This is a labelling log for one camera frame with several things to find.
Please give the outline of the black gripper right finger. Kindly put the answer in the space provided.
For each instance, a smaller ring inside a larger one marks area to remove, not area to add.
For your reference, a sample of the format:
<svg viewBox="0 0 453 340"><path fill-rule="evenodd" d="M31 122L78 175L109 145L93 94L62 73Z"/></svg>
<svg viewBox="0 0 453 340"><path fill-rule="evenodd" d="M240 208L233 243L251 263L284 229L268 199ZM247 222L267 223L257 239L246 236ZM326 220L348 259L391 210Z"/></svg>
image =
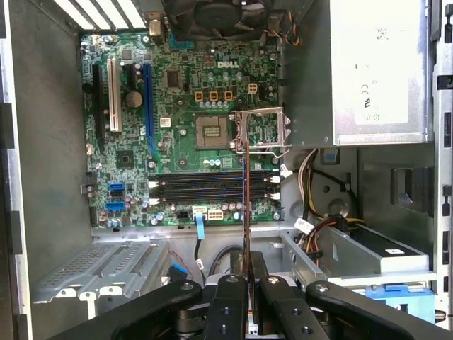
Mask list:
<svg viewBox="0 0 453 340"><path fill-rule="evenodd" d="M258 328L286 339L433 339L434 326L347 288L318 280L304 294L268 273L263 255L248 256L252 308Z"/></svg>

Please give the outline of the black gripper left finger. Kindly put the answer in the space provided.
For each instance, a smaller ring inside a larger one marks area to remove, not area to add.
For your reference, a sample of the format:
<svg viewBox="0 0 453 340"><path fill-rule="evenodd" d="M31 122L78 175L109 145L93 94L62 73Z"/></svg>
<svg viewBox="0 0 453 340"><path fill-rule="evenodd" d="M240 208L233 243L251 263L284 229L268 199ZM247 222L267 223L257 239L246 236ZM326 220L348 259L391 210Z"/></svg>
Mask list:
<svg viewBox="0 0 453 340"><path fill-rule="evenodd" d="M202 339L244 339L247 282L223 276L209 302ZM202 303L204 289L192 280L169 283L53 339L164 339L174 333L178 313Z"/></svg>

